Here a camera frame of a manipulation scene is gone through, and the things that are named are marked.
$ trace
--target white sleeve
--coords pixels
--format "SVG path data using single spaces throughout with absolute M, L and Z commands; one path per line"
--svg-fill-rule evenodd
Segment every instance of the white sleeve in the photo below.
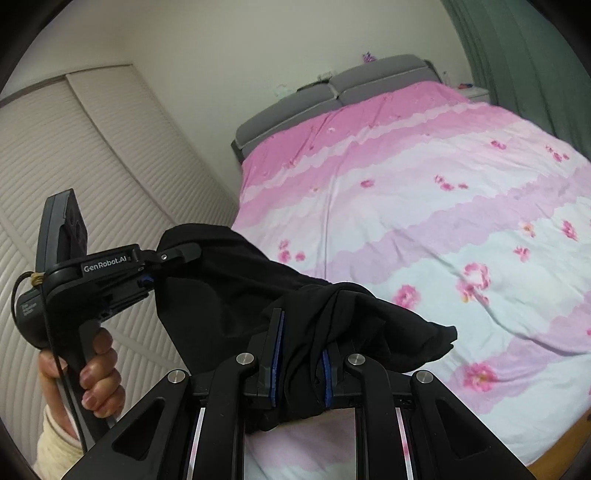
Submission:
M 70 437 L 56 423 L 46 406 L 43 432 L 37 443 L 37 461 L 33 470 L 41 480 L 60 480 L 81 457 L 80 442 Z

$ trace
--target finger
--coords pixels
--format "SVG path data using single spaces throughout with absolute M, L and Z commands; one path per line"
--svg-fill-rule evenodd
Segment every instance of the finger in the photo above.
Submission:
M 80 372 L 80 386 L 85 390 L 92 388 L 98 381 L 111 374 L 116 363 L 117 352 L 113 349 L 102 355 L 96 355 Z
M 59 358 L 61 369 L 65 370 L 68 364 L 63 358 Z M 60 378 L 60 373 L 57 371 L 56 362 L 53 358 L 53 353 L 49 350 L 41 350 L 38 357 L 39 373 L 49 378 Z
M 113 347 L 113 337 L 108 330 L 104 328 L 99 329 L 92 340 L 92 347 L 95 349 L 97 355 L 103 355 Z
M 95 417 L 104 419 L 111 415 L 118 417 L 125 406 L 125 389 L 119 385 L 115 392 L 95 410 Z
M 60 358 L 62 368 L 67 364 Z M 39 383 L 41 391 L 50 410 L 57 416 L 65 415 L 66 410 L 61 401 L 60 391 L 56 385 L 56 378 L 59 377 L 53 354 L 49 350 L 42 350 L 38 357 Z
M 121 375 L 117 370 L 113 370 L 108 377 L 99 380 L 94 387 L 84 393 L 82 406 L 87 410 L 95 411 L 115 393 L 120 384 Z

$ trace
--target black cable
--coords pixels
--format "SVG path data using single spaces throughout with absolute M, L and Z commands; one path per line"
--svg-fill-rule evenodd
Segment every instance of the black cable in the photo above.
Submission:
M 72 399 L 72 395 L 70 394 L 70 389 L 67 387 L 66 376 L 64 375 L 64 371 L 61 369 L 60 359 L 57 356 L 56 349 L 55 349 L 55 341 L 53 340 L 53 334 L 51 332 L 51 328 L 49 326 L 49 319 L 47 318 L 46 313 L 46 306 L 45 306 L 45 298 L 41 295 L 41 304 L 43 305 L 43 319 L 45 321 L 45 331 L 47 332 L 47 340 L 49 342 L 49 350 L 51 350 L 51 354 L 53 355 L 53 361 L 56 363 L 57 372 L 60 374 L 60 381 L 61 384 L 64 386 L 64 392 L 66 393 L 66 400 L 68 402 L 68 406 L 70 407 L 70 412 L 72 412 L 72 418 L 74 418 L 74 423 L 76 424 L 76 430 L 78 432 L 78 439 L 80 440 L 80 444 L 82 445 L 82 453 L 88 452 L 88 446 L 86 445 L 86 439 L 84 438 L 82 432 L 82 425 L 80 424 L 80 419 L 76 414 L 76 407 L 74 406 L 74 400 Z
M 25 273 L 19 275 L 16 282 L 14 283 L 13 288 L 12 288 L 12 294 L 10 297 L 10 312 L 12 314 L 12 319 L 14 320 L 15 324 L 17 322 L 17 315 L 16 315 L 16 311 L 15 311 L 15 302 L 16 302 L 16 298 L 17 298 L 18 287 L 20 286 L 20 284 L 22 283 L 23 280 L 31 277 L 33 274 L 34 274 L 34 272 L 28 271 L 28 272 L 25 272 Z M 74 405 L 74 400 L 72 399 L 72 395 L 70 394 L 70 390 L 67 387 L 66 375 L 64 374 L 64 371 L 61 368 L 60 359 L 59 359 L 57 352 L 56 352 L 56 348 L 55 348 L 56 343 L 53 339 L 53 334 L 51 332 L 51 327 L 49 325 L 49 318 L 47 317 L 45 298 L 43 297 L 43 295 L 40 295 L 40 297 L 41 297 L 41 305 L 43 307 L 43 320 L 45 322 L 45 332 L 47 334 L 47 341 L 49 343 L 49 350 L 51 351 L 51 354 L 53 355 L 53 361 L 56 363 L 56 368 L 57 368 L 57 372 L 60 376 L 61 384 L 64 386 L 64 392 L 66 393 L 66 400 L 68 402 L 70 412 L 72 413 L 72 418 L 74 418 L 74 423 L 76 424 L 76 430 L 78 432 L 80 444 L 82 445 L 82 452 L 86 453 L 88 451 L 88 447 L 86 445 L 86 439 L 84 438 L 84 435 L 82 433 L 82 425 L 80 424 L 80 419 L 78 418 L 78 415 L 76 414 L 76 407 Z
M 25 272 L 25 273 L 20 274 L 18 276 L 16 282 L 14 283 L 13 288 L 12 288 L 12 294 L 10 295 L 10 313 L 12 314 L 12 319 L 13 319 L 15 325 L 17 324 L 17 313 L 14 310 L 14 305 L 17 301 L 18 287 L 21 285 L 23 280 L 25 280 L 26 278 L 29 278 L 31 275 L 33 275 L 33 272 Z

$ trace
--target metal screw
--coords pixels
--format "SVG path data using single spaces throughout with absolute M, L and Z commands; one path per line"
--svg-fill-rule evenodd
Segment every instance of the metal screw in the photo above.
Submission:
M 421 383 L 431 383 L 433 381 L 433 374 L 427 370 L 419 370 L 417 372 L 417 380 Z
M 185 378 L 185 373 L 182 370 L 173 370 L 168 373 L 168 381 L 171 383 L 181 383 Z
M 365 363 L 365 357 L 361 353 L 352 353 L 347 360 L 351 365 L 363 365 Z
M 255 356 L 252 353 L 241 353 L 236 357 L 236 362 L 241 365 L 248 365 L 253 363 L 255 360 Z

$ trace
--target pink floral comforter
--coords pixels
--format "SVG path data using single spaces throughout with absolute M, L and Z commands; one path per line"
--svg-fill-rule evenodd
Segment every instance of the pink floral comforter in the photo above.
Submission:
M 431 82 L 281 132 L 243 165 L 234 229 L 458 340 L 427 365 L 524 462 L 591 406 L 591 165 Z M 251 476 L 355 478 L 353 414 L 251 436 Z

